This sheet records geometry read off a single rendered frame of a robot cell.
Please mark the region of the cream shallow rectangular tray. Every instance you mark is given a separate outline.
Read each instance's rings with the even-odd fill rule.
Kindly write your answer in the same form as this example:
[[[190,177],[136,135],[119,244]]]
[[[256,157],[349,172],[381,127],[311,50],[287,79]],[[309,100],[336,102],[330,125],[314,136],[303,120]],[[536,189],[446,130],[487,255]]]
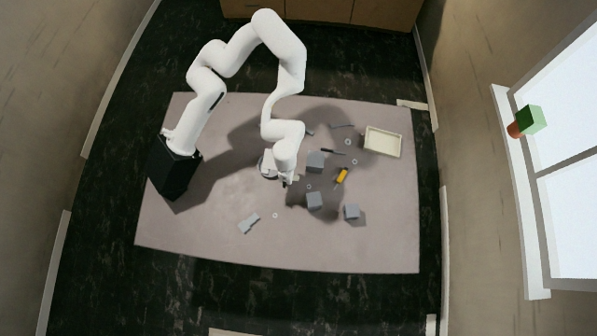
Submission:
[[[400,134],[367,126],[363,150],[398,159],[400,145]]]

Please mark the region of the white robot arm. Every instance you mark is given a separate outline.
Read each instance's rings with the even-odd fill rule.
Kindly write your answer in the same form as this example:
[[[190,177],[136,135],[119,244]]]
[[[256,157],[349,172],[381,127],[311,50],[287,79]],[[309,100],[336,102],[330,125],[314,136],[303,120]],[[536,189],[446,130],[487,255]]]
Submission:
[[[205,123],[227,93],[225,83],[211,71],[212,67],[221,76],[232,77],[263,42],[281,61],[277,88],[263,106],[260,129],[265,141],[277,143],[273,149],[265,148],[261,173],[269,175],[270,170],[276,170],[285,176],[296,168],[299,145],[305,134],[304,123],[271,119],[271,108],[279,99],[303,91],[306,49],[269,8],[258,10],[228,44],[212,40],[200,51],[187,71],[187,83],[198,97],[188,103],[176,129],[162,129],[167,146],[173,152],[182,156],[194,154],[194,144]]]

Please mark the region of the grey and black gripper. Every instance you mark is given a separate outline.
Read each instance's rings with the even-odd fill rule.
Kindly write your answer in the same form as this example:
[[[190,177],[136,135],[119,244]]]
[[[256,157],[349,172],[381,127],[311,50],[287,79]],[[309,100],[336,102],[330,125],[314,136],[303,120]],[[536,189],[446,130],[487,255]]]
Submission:
[[[283,188],[286,187],[286,184],[288,184],[288,185],[292,184],[294,170],[291,173],[288,173],[285,176],[282,176],[282,174],[278,171],[279,182],[282,183],[282,181],[283,181]]]

